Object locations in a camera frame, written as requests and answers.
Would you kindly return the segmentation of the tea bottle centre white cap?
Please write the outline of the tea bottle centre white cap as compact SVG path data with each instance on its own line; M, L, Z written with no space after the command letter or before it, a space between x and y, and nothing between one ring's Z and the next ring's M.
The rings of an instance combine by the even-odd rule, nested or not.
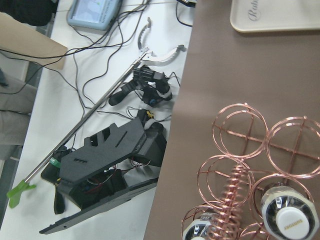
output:
M267 232L277 240L311 240L320 227L315 204L289 186L274 186L261 199Z

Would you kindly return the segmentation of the person in black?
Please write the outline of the person in black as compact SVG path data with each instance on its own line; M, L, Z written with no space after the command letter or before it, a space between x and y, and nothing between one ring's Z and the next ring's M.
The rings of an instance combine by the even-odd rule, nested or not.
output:
M1 0L0 11L23 24L47 25L57 12L58 0Z

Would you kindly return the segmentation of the metal reacher grabber tool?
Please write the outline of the metal reacher grabber tool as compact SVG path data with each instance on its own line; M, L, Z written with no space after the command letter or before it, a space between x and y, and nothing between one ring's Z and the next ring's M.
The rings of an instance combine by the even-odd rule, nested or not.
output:
M35 188L35 185L30 185L31 179L33 179L51 160L53 154L58 150L59 147L67 143L73 135L83 126L83 124L96 112L96 110L107 102L110 97L118 97L117 102L121 102L126 95L136 89L134 83L124 83L131 72L136 69L142 61L148 62L150 65L155 65L157 63L166 63L170 61L179 51L185 51L186 48L183 44L178 45L163 56L154 56L153 51L143 45L143 35L146 29L151 28L151 19L147 19L148 23L142 28L138 36L138 49L140 55L133 63L125 70L125 72L119 77L118 80L105 92L105 94L96 102L93 107L86 112L86 114L80 119L80 121L70 130L70 132L48 153L48 155L32 170L32 172L23 179L16 187L8 191L6 196L9 199L8 205L11 209L15 208L21 199L22 192Z

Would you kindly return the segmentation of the black machine frame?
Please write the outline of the black machine frame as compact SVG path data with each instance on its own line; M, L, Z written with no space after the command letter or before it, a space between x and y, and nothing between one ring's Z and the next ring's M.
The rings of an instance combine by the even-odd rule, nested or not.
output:
M55 186L54 211L70 200L79 212L40 231L48 235L66 230L109 211L157 185L167 141L164 126L150 119L133 119L84 139L76 150L60 147L41 173Z

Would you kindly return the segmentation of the copper wire bottle basket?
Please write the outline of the copper wire bottle basket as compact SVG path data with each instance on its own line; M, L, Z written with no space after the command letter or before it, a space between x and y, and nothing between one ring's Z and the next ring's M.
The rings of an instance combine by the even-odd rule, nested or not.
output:
M320 182L320 124L290 116L268 127L247 103L222 108L211 127L218 153L199 167L196 186L201 204L188 210L183 231L203 213L215 213L206 240L277 240L264 225L261 200L272 187L288 186L312 201Z

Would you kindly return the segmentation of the cream rectangular tray plate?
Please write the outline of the cream rectangular tray plate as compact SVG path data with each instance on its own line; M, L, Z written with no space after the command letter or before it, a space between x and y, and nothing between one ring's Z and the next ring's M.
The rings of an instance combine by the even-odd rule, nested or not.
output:
M230 24L240 33L320 29L318 0L233 0Z

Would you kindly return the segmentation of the blue teach pendant tablet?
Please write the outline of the blue teach pendant tablet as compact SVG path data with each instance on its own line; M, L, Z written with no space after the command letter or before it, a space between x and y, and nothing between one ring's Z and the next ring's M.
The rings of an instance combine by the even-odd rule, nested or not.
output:
M108 31L122 3L122 0L74 0L67 15L67 23L75 27Z

